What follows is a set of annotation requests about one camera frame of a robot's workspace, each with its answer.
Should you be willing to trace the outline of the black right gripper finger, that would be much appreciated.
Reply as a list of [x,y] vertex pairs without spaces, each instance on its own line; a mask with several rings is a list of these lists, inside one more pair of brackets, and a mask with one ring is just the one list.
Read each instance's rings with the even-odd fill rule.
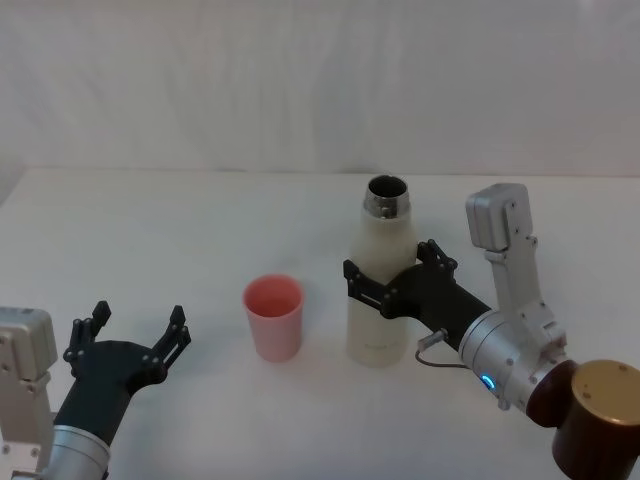
[[395,289],[364,275],[351,260],[343,262],[343,276],[350,298],[373,308],[384,318],[400,317]]
[[448,256],[435,240],[429,239],[418,244],[417,259],[428,271],[433,271],[444,278],[454,279],[458,262]]

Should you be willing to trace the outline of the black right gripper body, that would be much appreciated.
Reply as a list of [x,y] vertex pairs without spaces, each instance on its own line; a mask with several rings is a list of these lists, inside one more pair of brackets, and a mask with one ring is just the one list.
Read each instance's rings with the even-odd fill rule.
[[459,285],[452,273],[420,264],[388,285],[385,317],[419,320],[432,332],[444,329],[446,343],[459,346],[471,324],[491,308]]

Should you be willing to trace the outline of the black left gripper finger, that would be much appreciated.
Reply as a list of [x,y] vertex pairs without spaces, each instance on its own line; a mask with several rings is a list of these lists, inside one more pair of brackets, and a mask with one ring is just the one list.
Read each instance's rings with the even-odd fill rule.
[[181,305],[175,305],[164,334],[143,356],[143,365],[169,369],[190,343],[184,309]]
[[76,367],[80,359],[85,355],[89,345],[95,342],[95,338],[111,317],[111,309],[106,300],[100,300],[90,317],[77,318],[72,322],[72,331],[68,347],[63,353],[63,359],[71,367],[71,375],[76,376]]

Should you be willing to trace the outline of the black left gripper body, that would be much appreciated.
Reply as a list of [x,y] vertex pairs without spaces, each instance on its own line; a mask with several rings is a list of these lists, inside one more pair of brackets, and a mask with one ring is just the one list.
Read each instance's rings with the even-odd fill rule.
[[111,443],[132,397],[165,380],[165,364],[152,349],[127,341],[68,347],[63,358],[74,383],[54,419]]

